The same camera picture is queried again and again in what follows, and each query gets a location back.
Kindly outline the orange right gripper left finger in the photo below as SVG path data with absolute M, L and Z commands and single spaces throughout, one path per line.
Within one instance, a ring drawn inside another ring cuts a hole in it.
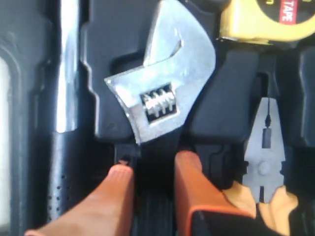
M 106 178 L 83 201 L 60 218 L 27 236 L 128 236 L 134 202 L 134 173 L 125 165 L 111 167 Z

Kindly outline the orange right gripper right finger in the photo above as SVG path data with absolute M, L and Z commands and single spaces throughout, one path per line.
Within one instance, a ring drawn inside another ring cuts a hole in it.
M 199 156 L 175 156 L 174 199 L 180 236 L 305 236 L 298 198 L 279 187 L 269 203 L 256 203 L 250 189 L 233 181 L 218 189 L 202 172 Z

